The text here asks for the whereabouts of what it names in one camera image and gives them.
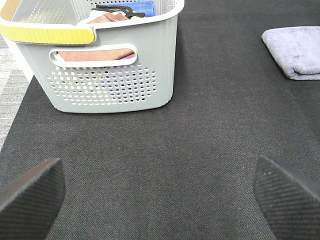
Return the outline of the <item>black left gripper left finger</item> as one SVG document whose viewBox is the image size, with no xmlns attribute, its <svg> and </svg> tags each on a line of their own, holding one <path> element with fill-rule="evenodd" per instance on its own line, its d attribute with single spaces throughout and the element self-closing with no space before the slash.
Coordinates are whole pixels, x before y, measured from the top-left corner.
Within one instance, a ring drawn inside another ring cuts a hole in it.
<svg viewBox="0 0 320 240">
<path fill-rule="evenodd" d="M 65 199 L 63 162 L 48 158 L 0 188 L 0 238 L 44 240 Z"/>
</svg>

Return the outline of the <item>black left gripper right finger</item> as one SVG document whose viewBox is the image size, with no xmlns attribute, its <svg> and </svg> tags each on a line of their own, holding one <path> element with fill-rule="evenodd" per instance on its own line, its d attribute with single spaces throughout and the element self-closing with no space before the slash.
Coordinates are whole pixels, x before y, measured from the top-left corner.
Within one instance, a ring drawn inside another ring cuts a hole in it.
<svg viewBox="0 0 320 240">
<path fill-rule="evenodd" d="M 290 165 L 259 157 L 255 199 L 278 240 L 320 238 L 320 185 Z"/>
</svg>

